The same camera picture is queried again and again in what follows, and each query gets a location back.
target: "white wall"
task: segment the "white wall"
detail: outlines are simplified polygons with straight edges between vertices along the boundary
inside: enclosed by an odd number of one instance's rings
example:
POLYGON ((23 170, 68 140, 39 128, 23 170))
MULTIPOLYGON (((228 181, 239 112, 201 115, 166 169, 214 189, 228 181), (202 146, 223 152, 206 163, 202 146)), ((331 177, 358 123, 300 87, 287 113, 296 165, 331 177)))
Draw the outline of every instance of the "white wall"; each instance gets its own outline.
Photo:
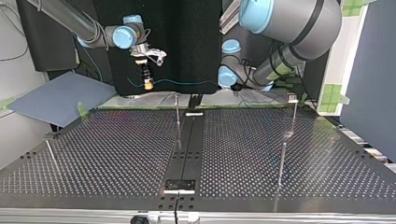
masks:
MULTIPOLYGON (((324 75, 319 105, 326 84, 342 85, 341 94, 347 93, 352 67, 355 62, 361 31, 366 18, 368 6, 363 7, 361 14, 355 17, 343 17, 340 35, 332 46, 328 65, 324 75)), ((343 105, 339 104, 335 113, 319 112, 322 116, 340 116, 343 105)))
MULTIPOLYGON (((2 0, 17 8, 15 0, 2 0)), ((21 28, 18 19, 8 9, 8 16, 21 28)), ((0 13, 0 60, 22 54, 26 39, 0 13)), ((45 83, 42 73, 36 72, 30 53, 23 57, 0 62, 0 101, 20 96, 45 83)), ((0 111, 0 169, 24 152, 39 145, 50 126, 12 111, 0 111)))

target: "wire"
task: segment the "wire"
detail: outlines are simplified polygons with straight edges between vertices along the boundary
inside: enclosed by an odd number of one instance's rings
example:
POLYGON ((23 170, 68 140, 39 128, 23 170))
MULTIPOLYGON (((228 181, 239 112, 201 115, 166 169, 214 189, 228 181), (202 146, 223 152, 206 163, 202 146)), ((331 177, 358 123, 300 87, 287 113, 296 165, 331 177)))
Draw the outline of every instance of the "wire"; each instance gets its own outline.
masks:
POLYGON ((180 193, 177 194, 177 199, 175 203, 175 210, 174 210, 174 215, 175 215, 175 224, 178 224, 178 217, 177 217, 177 207, 178 207, 178 200, 180 197, 180 193))
POLYGON ((246 86, 246 84, 248 83, 248 81, 250 81, 251 83, 253 83, 253 84, 255 84, 255 85, 258 85, 258 86, 268 86, 268 85, 266 85, 266 84, 264 84, 264 85, 262 85, 262 84, 260 84, 256 79, 255 79, 255 77, 253 76, 252 78, 253 78, 253 80, 250 78, 250 76, 251 76, 251 71, 252 71, 252 66, 251 66, 251 62, 250 62, 250 60, 248 60, 248 59, 242 59, 242 64, 244 65, 244 71, 245 71, 245 75, 246 75, 246 77, 247 77, 247 80, 245 80, 245 83, 244 83, 244 87, 246 86))
POLYGON ((91 62, 93 63, 93 65, 95 66, 98 75, 99 75, 99 81, 103 82, 103 76, 102 76, 102 72, 100 71, 98 65, 96 64, 95 60, 92 58, 91 54, 82 46, 82 49, 84 49, 85 53, 88 55, 88 57, 90 58, 91 62))
MULTIPOLYGON (((21 31, 18 26, 14 23, 14 21, 12 21, 12 19, 8 16, 8 14, 2 9, 2 7, 6 7, 9 10, 11 10, 11 12, 20 20, 21 22, 21 17, 18 14, 17 10, 15 8, 13 8, 12 6, 10 6, 9 4, 5 3, 5 2, 0 2, 0 12, 6 17, 6 19, 8 20, 8 22, 18 31, 18 33, 20 33, 22 36, 25 36, 25 34, 23 33, 23 31, 21 31)), ((13 61, 16 59, 19 59, 21 57, 23 57, 29 50, 29 46, 26 42, 26 48, 24 50, 24 52, 18 56, 15 57, 11 57, 11 58, 6 58, 6 59, 0 59, 0 62, 8 62, 8 61, 13 61)))
POLYGON ((41 11, 41 8, 43 7, 43 0, 38 0, 38 6, 37 6, 37 11, 41 11))
POLYGON ((142 39, 146 39, 147 37, 149 37, 149 34, 151 34, 151 29, 146 29, 145 30, 145 36, 143 36, 143 38, 142 39))
POLYGON ((298 77, 300 78, 301 82, 303 83, 304 91, 306 92, 306 94, 308 95, 309 99, 311 100, 312 105, 314 106, 314 108, 318 111, 318 105, 316 105, 316 104, 314 103, 314 99, 311 97, 311 95, 309 95, 309 92, 308 92, 308 90, 307 90, 307 88, 306 88, 306 86, 305 86, 303 77, 301 76, 300 68, 299 68, 298 66, 296 66, 296 70, 297 70, 297 75, 298 75, 298 77))
MULTIPOLYGON (((129 79, 128 77, 127 77, 127 79, 128 79, 128 81, 129 81, 129 83, 131 83, 131 85, 133 85, 133 86, 136 87, 136 88, 141 88, 141 87, 144 86, 144 84, 140 84, 140 85, 134 84, 134 83, 132 82, 132 80, 129 79)), ((161 82, 170 82, 170 83, 174 83, 174 84, 181 85, 181 86, 199 86, 199 85, 204 85, 204 84, 206 84, 206 83, 210 83, 210 84, 213 84, 213 85, 218 86, 218 84, 216 84, 216 83, 214 83, 214 82, 212 82, 212 81, 202 81, 202 82, 176 82, 176 81, 171 80, 171 79, 160 79, 160 80, 155 81, 154 84, 158 84, 158 83, 161 83, 161 82)))
POLYGON ((12 58, 0 59, 0 62, 8 62, 8 61, 13 61, 13 60, 19 59, 19 58, 23 57, 27 53, 28 50, 29 50, 29 47, 26 46, 26 49, 22 54, 12 57, 12 58))
POLYGON ((177 85, 185 85, 185 86, 199 86, 199 85, 204 85, 204 84, 206 84, 206 83, 210 83, 210 84, 213 84, 213 85, 216 85, 216 86, 218 86, 218 84, 216 84, 216 83, 214 83, 214 82, 212 82, 212 81, 202 81, 202 82, 176 82, 176 81, 174 81, 174 80, 171 80, 171 79, 160 79, 160 80, 158 80, 158 81, 155 81, 154 82, 154 84, 158 84, 158 83, 161 83, 161 82, 171 82, 171 83, 174 83, 174 84, 177 84, 177 85))
MULTIPOLYGON (((20 22, 21 22, 21 17, 20 17, 20 15, 18 15, 18 12, 15 10, 15 8, 13 8, 12 6, 10 6, 10 5, 6 4, 6 3, 0 5, 0 7, 6 7, 6 8, 8 8, 9 10, 11 10, 11 12, 12 12, 12 13, 20 20, 20 22)), ((2 8, 0 8, 0 10, 1 10, 2 14, 6 17, 6 19, 8 20, 8 22, 9 22, 9 23, 10 23, 10 24, 11 24, 22 36, 25 36, 25 34, 23 33, 23 31, 20 30, 20 28, 18 28, 18 26, 14 23, 14 21, 12 21, 12 19, 7 15, 7 13, 6 13, 2 8)))

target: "perforated metal tabletop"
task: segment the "perforated metal tabletop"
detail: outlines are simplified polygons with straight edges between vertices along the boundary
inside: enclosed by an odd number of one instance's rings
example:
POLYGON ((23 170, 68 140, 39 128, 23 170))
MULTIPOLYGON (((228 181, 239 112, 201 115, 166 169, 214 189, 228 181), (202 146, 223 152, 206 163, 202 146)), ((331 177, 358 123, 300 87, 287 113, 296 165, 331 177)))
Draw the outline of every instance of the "perforated metal tabletop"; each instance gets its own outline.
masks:
POLYGON ((0 207, 389 214, 396 176, 309 109, 99 110, 0 171, 0 207), (285 134, 293 133, 288 138, 285 134), (282 186, 281 146, 288 143, 282 186), (195 194, 164 194, 166 180, 195 194))

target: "cable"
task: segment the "cable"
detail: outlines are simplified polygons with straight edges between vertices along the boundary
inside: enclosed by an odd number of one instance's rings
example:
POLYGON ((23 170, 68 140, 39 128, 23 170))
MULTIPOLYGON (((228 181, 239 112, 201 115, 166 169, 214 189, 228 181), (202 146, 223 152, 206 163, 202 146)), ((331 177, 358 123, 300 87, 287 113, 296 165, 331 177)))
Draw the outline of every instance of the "cable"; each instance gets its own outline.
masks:
POLYGON ((275 74, 279 77, 281 77, 282 75, 280 73, 277 72, 275 66, 274 66, 274 59, 273 59, 273 54, 274 54, 274 44, 275 44, 275 40, 273 40, 273 43, 271 44, 270 47, 270 65, 272 70, 275 72, 275 74))
POLYGON ((85 53, 88 55, 88 57, 90 58, 91 62, 93 63, 93 65, 96 67, 96 70, 98 72, 99 75, 99 81, 103 82, 103 76, 102 76, 102 72, 100 71, 98 65, 96 64, 96 62, 93 60, 91 54, 82 46, 82 49, 84 49, 85 53))
POLYGON ((151 34, 151 29, 146 29, 145 30, 145 36, 143 36, 143 38, 142 39, 146 39, 147 37, 149 37, 149 34, 151 34))
POLYGON ((178 217, 177 217, 177 207, 178 207, 178 200, 180 197, 180 193, 177 194, 177 199, 175 203, 175 210, 174 210, 174 215, 175 215, 175 224, 178 224, 178 217))
POLYGON ((160 80, 158 80, 158 81, 155 81, 154 84, 158 84, 158 83, 161 83, 161 82, 170 82, 170 83, 174 83, 174 84, 182 85, 182 86, 183 86, 183 85, 184 85, 184 86, 199 86, 199 85, 204 85, 204 84, 206 84, 206 83, 210 83, 210 84, 213 84, 213 85, 218 86, 218 84, 216 84, 216 83, 214 83, 214 82, 212 82, 212 81, 202 81, 202 82, 176 82, 176 81, 171 80, 171 79, 160 79, 160 80))
MULTIPOLYGON (((6 7, 6 8, 8 8, 9 10, 11 10, 11 12, 20 20, 20 22, 21 22, 21 17, 20 17, 20 15, 18 15, 18 12, 17 12, 17 10, 15 9, 15 8, 13 8, 12 6, 10 6, 10 5, 8 5, 8 4, 6 4, 6 3, 4 3, 4 4, 0 4, 0 7, 6 7)), ((2 8, 0 8, 0 10, 1 10, 1 12, 2 12, 2 14, 6 17, 6 19, 8 20, 8 22, 22 35, 22 36, 25 36, 25 34, 23 33, 23 31, 22 30, 20 30, 20 28, 18 28, 18 26, 14 23, 14 21, 12 21, 12 19, 7 15, 7 13, 2 9, 2 8)))
POLYGON ((38 0, 37 11, 40 12, 42 7, 43 7, 43 0, 38 0))
MULTIPOLYGON (((5 3, 5 2, 1 2, 0 1, 0 12, 6 17, 6 19, 8 20, 8 22, 22 35, 25 36, 25 34, 23 33, 23 31, 21 31, 18 26, 12 21, 12 19, 8 16, 8 14, 1 8, 1 7, 6 7, 9 10, 11 10, 11 12, 20 20, 21 22, 21 17, 18 14, 17 10, 15 8, 13 8, 12 6, 10 6, 9 4, 5 3)), ((24 50, 24 52, 18 56, 15 57, 11 57, 11 58, 6 58, 6 59, 0 59, 0 62, 8 62, 8 61, 13 61, 16 59, 19 59, 21 57, 23 57, 29 50, 29 46, 26 42, 26 49, 24 50)))
POLYGON ((307 88, 305 86, 303 77, 301 76, 300 68, 298 66, 296 66, 296 70, 297 70, 298 77, 300 78, 301 82, 303 83, 304 91, 306 92, 306 94, 308 95, 309 99, 311 100, 312 105, 314 106, 314 108, 318 111, 318 106, 314 103, 314 99, 309 95, 309 92, 308 92, 308 90, 307 90, 307 88))
POLYGON ((245 71, 245 76, 247 76, 247 80, 245 81, 244 86, 246 86, 246 84, 248 83, 248 81, 250 81, 251 83, 253 83, 253 84, 255 84, 255 85, 258 85, 258 86, 271 86, 271 85, 266 85, 266 84, 264 84, 264 85, 260 84, 260 83, 256 80, 256 78, 255 78, 254 76, 252 77, 252 78, 253 78, 253 80, 252 80, 252 79, 250 78, 250 76, 251 76, 251 71, 252 71, 250 60, 248 60, 248 59, 242 59, 241 62, 243 62, 244 71, 245 71))
POLYGON ((8 61, 13 61, 13 60, 19 59, 19 58, 23 57, 27 53, 28 50, 29 50, 29 47, 26 46, 26 49, 22 54, 12 57, 12 58, 0 59, 0 62, 8 62, 8 61))
MULTIPOLYGON (((129 83, 131 83, 131 85, 133 85, 133 86, 136 87, 136 88, 141 88, 141 87, 144 86, 144 84, 140 84, 140 85, 134 84, 134 83, 132 82, 132 80, 129 79, 128 77, 127 77, 127 79, 128 79, 128 81, 129 81, 129 83)), ((212 81, 202 81, 202 82, 176 82, 176 81, 171 80, 171 79, 160 79, 160 80, 155 81, 154 84, 158 84, 158 83, 161 83, 161 82, 170 82, 170 83, 174 83, 174 84, 182 85, 182 86, 199 86, 199 85, 204 85, 204 84, 206 84, 206 83, 211 83, 211 84, 213 84, 213 85, 218 86, 218 84, 216 84, 216 83, 214 83, 214 82, 212 82, 212 81)))

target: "gray panel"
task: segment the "gray panel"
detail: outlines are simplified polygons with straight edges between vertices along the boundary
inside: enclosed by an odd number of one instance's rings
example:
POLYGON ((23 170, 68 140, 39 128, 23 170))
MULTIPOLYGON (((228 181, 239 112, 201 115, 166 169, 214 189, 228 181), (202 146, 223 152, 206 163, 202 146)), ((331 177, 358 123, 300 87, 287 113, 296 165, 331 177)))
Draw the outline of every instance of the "gray panel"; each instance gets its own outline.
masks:
POLYGON ((369 6, 353 66, 341 121, 362 139, 396 161, 396 104, 394 56, 396 1, 381 0, 369 6))
POLYGON ((115 94, 112 86, 69 72, 22 96, 9 109, 65 127, 80 117, 79 102, 88 111, 115 94))

